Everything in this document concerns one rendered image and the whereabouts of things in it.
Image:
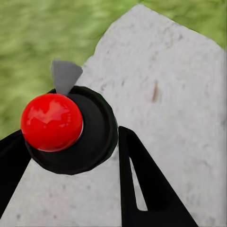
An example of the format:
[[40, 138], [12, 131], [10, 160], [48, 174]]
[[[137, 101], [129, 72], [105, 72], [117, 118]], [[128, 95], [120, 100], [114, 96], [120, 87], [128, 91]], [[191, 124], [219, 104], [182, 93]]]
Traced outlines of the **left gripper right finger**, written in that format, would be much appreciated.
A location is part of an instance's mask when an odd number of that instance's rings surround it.
[[[118, 126], [122, 227], [199, 227], [137, 134]], [[148, 211], [137, 208], [130, 158]]]

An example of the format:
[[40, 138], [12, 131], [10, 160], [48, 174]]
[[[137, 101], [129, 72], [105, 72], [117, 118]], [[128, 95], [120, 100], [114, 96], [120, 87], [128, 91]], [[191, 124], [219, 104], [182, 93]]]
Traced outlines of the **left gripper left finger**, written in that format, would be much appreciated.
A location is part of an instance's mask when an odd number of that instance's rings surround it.
[[0, 140], [0, 219], [31, 159], [22, 130]]

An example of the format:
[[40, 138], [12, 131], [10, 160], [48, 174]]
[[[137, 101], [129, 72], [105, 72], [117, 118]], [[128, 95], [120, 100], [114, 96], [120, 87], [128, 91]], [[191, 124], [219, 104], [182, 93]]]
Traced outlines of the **insectifuge atomizer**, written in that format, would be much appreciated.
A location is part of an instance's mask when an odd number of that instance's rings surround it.
[[119, 148], [112, 107], [90, 88], [75, 86], [82, 66], [51, 62], [55, 89], [34, 98], [23, 110], [21, 130], [31, 157], [56, 174], [90, 171]]

